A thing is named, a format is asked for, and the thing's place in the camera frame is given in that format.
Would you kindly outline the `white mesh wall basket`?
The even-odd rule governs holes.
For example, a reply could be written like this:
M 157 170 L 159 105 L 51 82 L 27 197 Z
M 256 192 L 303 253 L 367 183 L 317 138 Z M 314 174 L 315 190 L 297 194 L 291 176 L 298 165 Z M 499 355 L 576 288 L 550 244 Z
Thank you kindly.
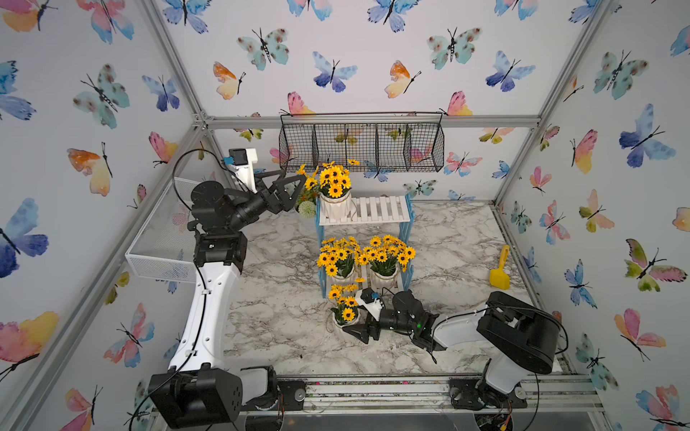
M 192 191 L 197 181 L 168 181 L 143 226 L 126 252 L 133 273 L 158 281 L 195 283 L 203 274 L 209 285 L 224 285 L 236 278 L 237 270 L 223 263 L 194 264 L 196 241 L 187 229 L 192 221 Z

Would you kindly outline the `red green flower pot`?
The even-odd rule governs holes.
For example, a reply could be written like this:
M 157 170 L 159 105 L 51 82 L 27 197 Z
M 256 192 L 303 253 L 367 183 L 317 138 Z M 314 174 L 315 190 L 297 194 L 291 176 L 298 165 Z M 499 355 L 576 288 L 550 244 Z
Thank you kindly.
M 299 215 L 305 218 L 315 218 L 317 205 L 316 201 L 318 198 L 318 191 L 316 187 L 308 190 L 304 188 L 298 197 L 298 202 L 296 203 L 295 210 Z

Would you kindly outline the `blue white slatted shelf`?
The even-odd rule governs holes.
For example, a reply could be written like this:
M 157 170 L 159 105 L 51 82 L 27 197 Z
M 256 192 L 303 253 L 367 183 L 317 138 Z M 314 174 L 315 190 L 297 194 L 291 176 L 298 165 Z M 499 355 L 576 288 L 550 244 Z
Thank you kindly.
M 376 226 L 377 224 L 398 224 L 399 234 L 394 237 L 403 240 L 409 245 L 411 230 L 413 229 L 413 222 L 415 220 L 413 204 L 411 204 L 411 199 L 409 197 L 354 198 L 353 201 L 356 205 L 357 212 L 354 217 L 349 219 L 332 220 L 322 215 L 319 209 L 316 210 L 314 223 L 316 224 L 317 239 L 321 245 L 324 240 L 332 238 L 326 235 L 326 229 L 328 227 L 361 227 Z M 369 241 L 358 241 L 358 243 L 361 249 L 363 249 L 368 246 Z M 359 266 L 359 277 L 363 277 L 366 280 L 363 287 L 369 286 L 361 266 Z M 327 278 L 325 271 L 319 267 L 318 278 L 322 297 L 328 299 L 328 291 L 330 287 L 334 285 L 334 282 Z

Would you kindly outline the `sunflower pot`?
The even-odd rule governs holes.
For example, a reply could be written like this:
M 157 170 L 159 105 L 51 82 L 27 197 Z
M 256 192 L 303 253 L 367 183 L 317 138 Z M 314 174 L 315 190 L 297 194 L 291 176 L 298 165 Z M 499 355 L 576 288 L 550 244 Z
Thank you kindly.
M 307 166 L 302 164 L 296 174 L 307 177 L 305 188 L 308 190 L 316 187 L 319 193 L 316 205 L 322 215 L 332 220 L 349 219 L 357 212 L 351 195 L 350 177 L 350 170 L 357 166 L 360 166 L 360 161 L 347 159 L 345 164 L 322 163 L 309 173 Z
M 356 294 L 361 291 L 365 282 L 365 278 L 357 277 L 350 284 L 336 283 L 330 287 L 327 298 L 332 303 L 330 311 L 338 327 L 344 328 L 359 321 Z
M 317 266 L 335 285 L 354 285 L 359 277 L 361 256 L 361 246 L 353 236 L 332 237 L 322 242 Z
M 408 291 L 416 256 L 417 250 L 397 237 L 374 236 L 367 247 L 357 252 L 355 262 L 374 290 Z

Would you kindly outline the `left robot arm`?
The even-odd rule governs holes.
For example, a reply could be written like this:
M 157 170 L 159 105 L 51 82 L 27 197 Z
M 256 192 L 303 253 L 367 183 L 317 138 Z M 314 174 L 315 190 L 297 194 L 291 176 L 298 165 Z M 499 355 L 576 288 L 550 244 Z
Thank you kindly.
M 242 409 L 270 411 L 282 402 L 272 366 L 229 370 L 221 338 L 231 296 L 242 276 L 248 240 L 244 228 L 265 212 L 294 208 L 307 178 L 273 171 L 275 181 L 248 190 L 203 181 L 190 194 L 194 234 L 194 297 L 183 338 L 164 374 L 150 379 L 146 400 L 172 430 L 234 423 Z

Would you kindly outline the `yellow toy shovel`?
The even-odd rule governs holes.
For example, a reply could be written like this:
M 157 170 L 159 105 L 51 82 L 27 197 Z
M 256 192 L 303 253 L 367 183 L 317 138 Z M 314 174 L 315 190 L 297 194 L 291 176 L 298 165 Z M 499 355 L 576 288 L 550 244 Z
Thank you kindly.
M 510 246 L 504 245 L 501 249 L 501 255 L 499 257 L 499 264 L 497 269 L 492 269 L 490 271 L 490 285 L 497 289 L 509 290 L 510 289 L 510 276 L 505 272 L 505 265 L 508 261 L 510 255 Z

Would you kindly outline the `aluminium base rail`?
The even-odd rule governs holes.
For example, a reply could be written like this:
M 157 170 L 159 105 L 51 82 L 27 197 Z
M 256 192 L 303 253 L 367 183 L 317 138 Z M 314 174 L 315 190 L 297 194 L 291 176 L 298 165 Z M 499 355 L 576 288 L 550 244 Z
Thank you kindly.
M 250 403 L 240 411 L 258 416 L 280 409 L 305 415 L 604 410 L 593 384 L 582 375 L 528 377 L 503 402 L 478 397 L 477 381 L 476 375 L 281 376 L 276 402 Z

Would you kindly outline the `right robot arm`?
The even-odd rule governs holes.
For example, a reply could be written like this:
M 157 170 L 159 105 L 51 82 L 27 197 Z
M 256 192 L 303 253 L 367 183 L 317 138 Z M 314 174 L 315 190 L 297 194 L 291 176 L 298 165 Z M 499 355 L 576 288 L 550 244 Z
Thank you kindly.
M 363 343 L 378 340 L 384 330 L 408 337 L 429 354 L 490 342 L 500 353 L 488 360 L 480 377 L 449 382 L 451 406 L 465 411 L 525 409 L 521 383 L 529 375 L 552 373 L 564 330 L 555 317 L 504 292 L 491 293 L 482 309 L 441 316 L 426 311 L 410 291 L 395 293 L 386 305 L 366 288 L 346 303 L 340 316 L 346 323 L 343 331 Z

